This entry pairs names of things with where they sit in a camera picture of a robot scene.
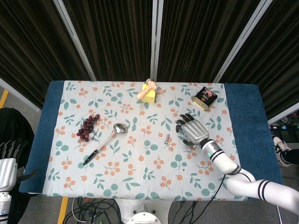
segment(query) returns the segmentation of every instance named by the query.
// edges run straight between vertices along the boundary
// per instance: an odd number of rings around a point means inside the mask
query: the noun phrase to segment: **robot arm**
[[[21,138],[0,144],[0,224],[7,223],[11,202],[11,191],[15,184],[30,178],[33,174],[17,177],[18,160],[27,141]]]
[[[214,140],[208,139],[208,131],[190,114],[181,115],[183,120],[176,123],[176,131],[183,131],[188,146],[200,145],[204,154],[224,174],[232,175],[227,180],[228,191],[236,196],[259,198],[299,215],[299,192],[287,186],[267,180],[256,181],[254,176],[242,169],[219,148]]]

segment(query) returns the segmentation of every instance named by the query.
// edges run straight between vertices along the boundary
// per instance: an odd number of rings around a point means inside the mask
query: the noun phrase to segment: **shoe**
[[[277,161],[278,161],[279,165],[281,167],[289,167],[291,164],[289,162],[285,161],[285,159],[283,157],[283,153],[290,151],[290,148],[287,146],[285,141],[282,141],[276,135],[273,135],[272,139],[273,139],[276,157],[277,157]]]

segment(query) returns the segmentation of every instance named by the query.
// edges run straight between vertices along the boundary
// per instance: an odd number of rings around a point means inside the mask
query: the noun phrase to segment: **screw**
[[[164,144],[168,145],[168,140],[169,140],[169,134],[167,135],[167,137],[166,137],[166,140],[165,140]]]

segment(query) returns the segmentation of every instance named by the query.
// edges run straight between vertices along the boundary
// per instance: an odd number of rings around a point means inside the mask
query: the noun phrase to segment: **tablecloth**
[[[191,150],[181,142],[183,135],[175,133],[174,121],[178,114],[190,113],[239,163],[225,85],[159,85],[157,102],[147,104],[135,98],[142,83],[65,81],[52,130],[54,136],[52,134],[43,193],[49,196],[209,200],[222,174],[199,149]],[[208,112],[191,101],[203,86],[219,96]],[[101,120],[95,126],[95,130],[99,129],[95,140],[78,144],[75,133],[83,119],[96,113],[101,115]],[[95,160],[83,166],[86,156],[110,134],[116,122],[125,123],[129,133],[118,134]],[[165,145],[168,133],[171,139]],[[225,184],[217,198],[244,200],[231,195]]]

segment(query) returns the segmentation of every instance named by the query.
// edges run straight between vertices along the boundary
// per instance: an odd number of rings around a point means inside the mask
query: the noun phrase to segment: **black curtain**
[[[38,107],[52,80],[90,80],[52,0],[0,1],[0,78]]]
[[[220,82],[259,85],[269,119],[299,102],[299,1],[273,1]]]
[[[164,0],[157,80],[212,82],[259,0]]]
[[[98,80],[150,77],[152,0],[64,0]]]

